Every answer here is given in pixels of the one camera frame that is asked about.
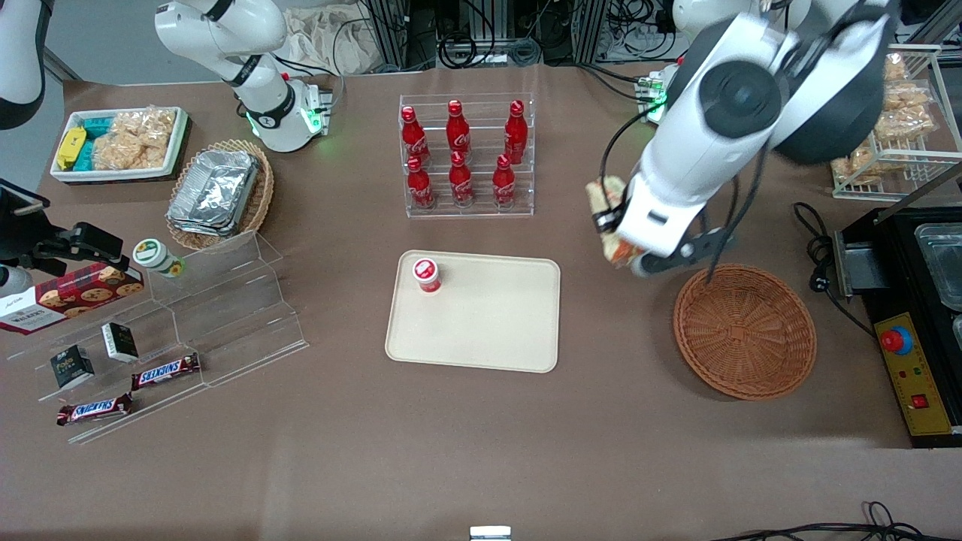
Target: red bottle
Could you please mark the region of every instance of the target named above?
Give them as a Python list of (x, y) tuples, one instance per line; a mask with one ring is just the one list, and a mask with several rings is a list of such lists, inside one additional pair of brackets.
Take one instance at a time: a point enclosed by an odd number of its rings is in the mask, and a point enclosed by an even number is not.
[(411, 202), (419, 209), (433, 209), (435, 205), (434, 193), (431, 192), (431, 177), (421, 170), (420, 158), (408, 158), (408, 191), (411, 192)]
[(404, 150), (408, 157), (417, 156), (421, 159), (421, 164), (425, 167), (431, 165), (431, 151), (427, 148), (427, 135), (424, 128), (418, 122), (415, 108), (406, 105), (401, 108), (401, 120), (404, 127), (401, 128), (401, 139), (404, 140)]
[(468, 121), (462, 115), (461, 102), (452, 99), (447, 102), (447, 145), (451, 152), (458, 151), (465, 154), (465, 163), (471, 163), (471, 132)]
[(451, 171), (447, 178), (451, 181), (454, 204), (461, 208), (471, 206), (474, 202), (474, 188), (471, 186), (471, 171), (465, 167), (464, 152), (451, 152)]
[(497, 205), (497, 210), (511, 210), (515, 206), (515, 172), (511, 170), (511, 159), (506, 154), (497, 157), (493, 181), (494, 204)]
[(527, 145), (528, 123), (524, 120), (524, 102), (516, 99), (511, 102), (511, 116), (504, 125), (504, 153), (512, 164), (520, 164)]

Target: woven bread basket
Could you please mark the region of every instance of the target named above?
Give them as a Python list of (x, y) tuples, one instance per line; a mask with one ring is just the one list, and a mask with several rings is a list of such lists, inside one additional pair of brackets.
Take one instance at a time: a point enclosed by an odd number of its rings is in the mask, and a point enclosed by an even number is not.
[(781, 280), (753, 267), (719, 265), (681, 288), (674, 337), (692, 370), (737, 399), (783, 397), (815, 364), (815, 325)]
[[(247, 208), (244, 209), (243, 218), (240, 219), (238, 234), (247, 231), (257, 231), (264, 223), (264, 219), (267, 218), (267, 208), (270, 207), (270, 199), (274, 195), (274, 172), (270, 169), (270, 163), (267, 161), (267, 156), (265, 156), (264, 151), (251, 142), (238, 140), (215, 142), (204, 150), (201, 150), (201, 152), (206, 150), (226, 150), (230, 152), (242, 150), (260, 161), (257, 177), (254, 180), (256, 184), (250, 193), (250, 197), (247, 199)], [(184, 178), (187, 176), (187, 171), (197, 157), (200, 156), (201, 152), (198, 152), (193, 158), (190, 158), (190, 161), (181, 170), (180, 176), (177, 177), (177, 184), (174, 185), (173, 193), (170, 195), (171, 202), (173, 202), (177, 193), (180, 192), (181, 186), (184, 184)], [(170, 236), (174, 238), (174, 241), (177, 241), (178, 245), (195, 250), (216, 245), (226, 240), (225, 237), (218, 237), (216, 235), (201, 235), (199, 233), (181, 231), (174, 227), (170, 220), (167, 221), (167, 229), (170, 231)]]

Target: cookie box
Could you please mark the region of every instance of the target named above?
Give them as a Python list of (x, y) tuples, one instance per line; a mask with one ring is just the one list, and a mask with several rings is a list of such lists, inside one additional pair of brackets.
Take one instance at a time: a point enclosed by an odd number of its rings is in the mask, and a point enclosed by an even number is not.
[(142, 290), (143, 278), (136, 270), (121, 272), (94, 263), (0, 298), (0, 329), (31, 334)]
[[(65, 184), (113, 184), (124, 182), (137, 182), (147, 179), (166, 180), (164, 177), (173, 173), (177, 166), (180, 156), (181, 143), (184, 140), (188, 129), (188, 114), (180, 107), (163, 106), (163, 109), (171, 109), (176, 113), (174, 118), (173, 131), (167, 142), (167, 152), (164, 157), (164, 164), (160, 167), (149, 169), (123, 169), (123, 170), (93, 170), (93, 171), (72, 171), (63, 170), (57, 164), (56, 156), (50, 164), (50, 174), (57, 180)], [(57, 141), (56, 148), (60, 148), (61, 142), (66, 137), (70, 128), (82, 126), (84, 120), (88, 118), (113, 117), (117, 113), (129, 113), (134, 111), (144, 111), (145, 109), (104, 109), (101, 111), (79, 111), (71, 113), (66, 120), (63, 133)]]

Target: yellow control panel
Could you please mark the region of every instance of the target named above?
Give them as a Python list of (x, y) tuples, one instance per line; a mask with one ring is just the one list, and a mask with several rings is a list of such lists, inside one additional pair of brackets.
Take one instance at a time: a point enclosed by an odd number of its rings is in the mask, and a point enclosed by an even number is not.
[(949, 416), (908, 313), (876, 323), (875, 334), (909, 433), (913, 436), (950, 434)]

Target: table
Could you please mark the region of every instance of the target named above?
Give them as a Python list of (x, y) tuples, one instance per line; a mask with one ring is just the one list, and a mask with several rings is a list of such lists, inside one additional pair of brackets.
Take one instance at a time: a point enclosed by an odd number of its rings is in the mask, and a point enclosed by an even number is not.
[[(518, 85), (539, 101), (536, 215), (405, 218), (398, 95)], [(184, 107), (195, 122), (188, 155), (251, 137), (223, 84), (70, 83), (65, 93), (68, 112)], [(831, 199), (827, 167), (769, 160), (724, 261), (770, 271), (800, 294), (818, 360), (784, 399), (728, 399), (688, 369), (671, 334), (675, 295), (693, 271), (641, 280), (614, 270), (589, 220), (584, 185), (633, 107), (574, 68), (350, 78), (329, 137), (269, 157), (277, 188), (262, 233), (286, 255), (282, 289), (311, 347), (81, 447), (36, 402), (30, 367), (0, 366), (4, 537), (441, 540), (507, 524), (518, 540), (694, 541), (862, 522), (864, 500), (927, 533), (962, 534), (962, 455), (907, 449), (875, 344), (806, 287), (808, 234), (790, 203), (815, 205), (829, 227), (871, 205)], [(626, 174), (646, 134), (625, 134), (608, 170)], [(128, 243), (166, 238), (170, 187), (42, 184), (51, 220), (87, 219)], [(726, 195), (710, 204), (715, 220)], [(411, 248), (556, 261), (554, 371), (389, 360), (395, 266)]]

